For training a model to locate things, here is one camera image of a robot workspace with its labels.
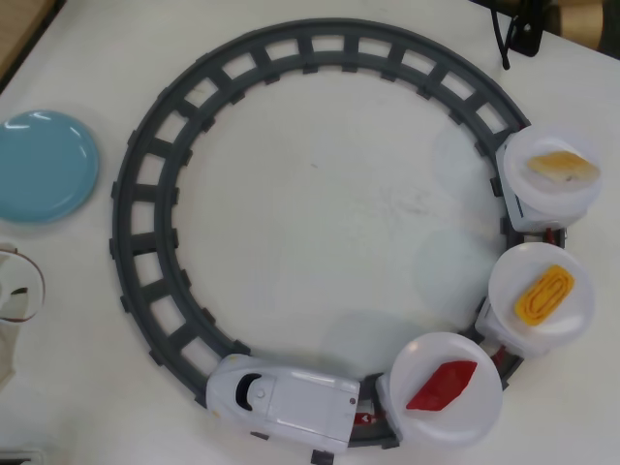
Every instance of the circular track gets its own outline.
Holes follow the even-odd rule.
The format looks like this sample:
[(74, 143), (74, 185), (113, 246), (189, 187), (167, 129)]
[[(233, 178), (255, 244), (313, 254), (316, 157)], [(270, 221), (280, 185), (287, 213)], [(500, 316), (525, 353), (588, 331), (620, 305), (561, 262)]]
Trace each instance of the circular track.
[[(313, 39), (322, 36), (342, 37), (343, 48), (315, 51)], [(362, 39), (387, 43), (388, 56), (359, 51)], [(298, 53), (272, 60), (267, 46), (289, 40), (296, 41)], [(408, 51), (431, 60), (434, 63), (432, 70), (426, 74), (405, 65), (402, 60)], [(238, 77), (230, 78), (223, 67), (246, 53), (256, 66)], [(438, 100), (448, 108), (449, 117), (456, 124), (465, 125), (474, 135), (476, 149), (481, 156), (489, 158), (496, 171), (496, 149), (509, 134), (529, 125), (497, 83), (454, 52), (413, 32), (357, 19), (308, 19), (251, 32), (206, 54), (164, 89), (129, 139), (118, 180), (112, 188), (114, 208), (109, 247), (122, 287), (122, 305), (134, 316), (151, 347), (151, 356), (191, 390), (204, 407), (207, 378), (183, 357), (181, 350), (196, 338), (204, 341), (219, 357), (233, 353), (249, 354), (250, 349), (224, 334), (216, 326), (215, 318), (192, 296), (191, 282), (180, 268), (174, 250), (178, 241), (171, 216), (178, 196), (176, 179), (190, 160), (195, 138), (209, 130), (215, 123), (215, 115), (224, 106), (239, 102), (244, 92), (256, 84), (271, 84), (293, 70), (302, 70), (304, 74), (316, 73), (326, 65), (340, 66), (347, 73), (355, 73), (360, 68), (373, 70), (379, 72), (383, 79), (409, 82), (424, 99)], [(463, 100), (444, 86), (442, 81), (448, 73), (467, 82), (474, 89), (471, 96)], [(196, 107), (185, 97), (204, 79), (209, 79), (217, 91), (200, 107)], [(485, 105), (491, 106), (501, 117), (506, 129), (499, 133), (491, 131), (477, 113)], [(185, 125), (174, 141), (157, 139), (160, 126), (172, 112), (185, 118)], [(138, 183), (140, 166), (147, 155), (165, 160), (156, 185)], [(491, 179), (491, 186), (495, 196), (500, 197), (502, 192), (497, 172), (496, 177)], [(154, 203), (152, 232), (132, 233), (131, 217), (135, 202)], [(507, 218), (502, 220), (502, 233), (507, 237), (507, 248), (523, 241), (522, 235), (512, 229)], [(563, 242), (564, 232), (559, 231), (556, 233), (556, 243), (563, 245)], [(134, 262), (134, 257), (142, 254), (157, 254), (163, 274), (162, 279), (145, 286), (140, 283)], [(170, 335), (165, 334), (150, 310), (153, 302), (166, 296), (171, 296), (185, 318), (185, 324)], [(463, 334), (474, 340), (480, 339), (473, 328)], [(513, 356), (506, 367), (500, 367), (503, 381), (520, 361)], [(375, 409), (381, 411), (374, 389), (377, 376), (371, 375), (361, 382), (360, 400), (370, 399)], [(384, 448), (398, 445), (385, 420), (354, 427), (350, 447), (373, 445)]]

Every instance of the black cable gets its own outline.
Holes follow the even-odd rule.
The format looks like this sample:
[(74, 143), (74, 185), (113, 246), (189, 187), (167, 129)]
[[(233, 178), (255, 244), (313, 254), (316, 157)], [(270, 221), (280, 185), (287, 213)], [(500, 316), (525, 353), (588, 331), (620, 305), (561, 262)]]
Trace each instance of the black cable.
[(493, 19), (493, 31), (495, 32), (495, 40), (497, 41), (497, 47), (500, 49), (500, 53), (502, 54), (502, 66), (505, 70), (509, 70), (511, 68), (511, 62), (508, 61), (508, 49), (509, 42), (511, 39), (512, 29), (514, 28), (514, 18), (511, 21), (511, 25), (508, 28), (508, 36), (506, 37), (506, 42), (502, 39), (502, 33), (500, 32), (500, 23), (497, 19), (497, 0), (491, 0), (490, 2), (490, 10), (491, 10), (491, 18)]

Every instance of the table surface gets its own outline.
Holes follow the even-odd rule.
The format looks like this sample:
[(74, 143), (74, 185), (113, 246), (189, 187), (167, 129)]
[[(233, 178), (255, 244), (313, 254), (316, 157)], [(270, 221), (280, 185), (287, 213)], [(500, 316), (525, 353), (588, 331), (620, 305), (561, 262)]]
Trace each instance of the table surface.
[[(305, 446), (221, 424), (153, 363), (120, 307), (108, 239), (126, 141), (160, 91), (242, 33), (318, 16), (390, 23), (450, 47), (533, 122), (593, 140), (607, 178), (567, 241), (596, 287), (589, 332), (523, 363), (479, 445), (355, 449), (337, 463), (617, 463), (620, 63), (545, 34), (535, 58), (511, 53), (505, 72), (488, 10), (464, 0), (69, 1), (0, 96), (0, 120), (29, 109), (79, 118), (101, 149), (101, 178), (64, 220), (0, 224), (48, 290), (0, 392), (0, 448), (44, 449), (52, 464), (309, 462)], [(194, 152), (178, 182), (179, 259), (197, 299), (257, 353), (361, 376), (389, 369), (418, 334), (471, 320), (501, 253), (503, 207), (443, 108), (366, 73), (294, 75), (223, 110)], [(135, 231), (150, 228), (149, 214), (135, 211)], [(144, 282), (161, 272), (149, 260), (138, 264)], [(153, 311), (167, 330), (179, 325), (169, 302)], [(200, 344), (184, 355), (206, 372), (216, 363)]]

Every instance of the food on plate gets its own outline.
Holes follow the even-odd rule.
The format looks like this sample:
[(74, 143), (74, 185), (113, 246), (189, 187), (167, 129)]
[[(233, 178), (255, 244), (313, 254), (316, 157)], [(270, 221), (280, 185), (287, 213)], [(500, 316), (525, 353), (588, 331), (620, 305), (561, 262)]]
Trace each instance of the food on plate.
[(519, 298), (514, 313), (528, 326), (539, 325), (560, 306), (573, 286), (573, 276), (555, 264)]
[(574, 179), (594, 182), (601, 175), (597, 167), (567, 150), (532, 157), (527, 161), (527, 166), (558, 184)]
[(407, 410), (444, 410), (469, 385), (477, 366), (478, 364), (471, 360), (443, 363), (409, 401)]

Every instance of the light blue plate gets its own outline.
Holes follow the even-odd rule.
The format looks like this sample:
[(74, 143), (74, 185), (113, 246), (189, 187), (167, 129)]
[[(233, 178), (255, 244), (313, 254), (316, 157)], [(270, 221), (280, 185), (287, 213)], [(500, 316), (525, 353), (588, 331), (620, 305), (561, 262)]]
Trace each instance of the light blue plate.
[(80, 206), (99, 171), (94, 140), (79, 121), (30, 111), (0, 126), (0, 217), (56, 220)]

